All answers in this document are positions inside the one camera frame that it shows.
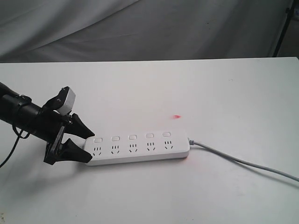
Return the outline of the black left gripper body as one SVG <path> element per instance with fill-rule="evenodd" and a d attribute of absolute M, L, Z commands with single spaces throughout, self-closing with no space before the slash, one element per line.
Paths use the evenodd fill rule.
<path fill-rule="evenodd" d="M 45 140 L 47 141 L 44 162 L 50 165 L 57 162 L 56 154 L 65 131 L 65 116 L 70 114 L 68 113 L 63 116 L 58 113 L 57 109 L 62 104 L 59 99 L 59 93 L 55 97 L 49 99 L 42 106 L 39 113 L 39 119 L 43 125 L 43 130 L 45 131 Z"/>

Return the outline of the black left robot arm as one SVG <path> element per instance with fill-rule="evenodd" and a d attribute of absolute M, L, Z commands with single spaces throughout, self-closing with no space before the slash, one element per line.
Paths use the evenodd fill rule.
<path fill-rule="evenodd" d="M 39 107 L 30 97 L 20 95 L 1 84 L 0 119 L 12 126 L 18 139 L 26 139 L 33 135 L 46 141 L 45 163 L 50 165 L 58 161 L 88 163 L 92 158 L 90 153 L 77 146 L 71 139 L 62 142 L 64 134 L 83 139 L 94 136 L 79 116 L 71 113 L 75 97 L 73 90 L 66 86 Z"/>

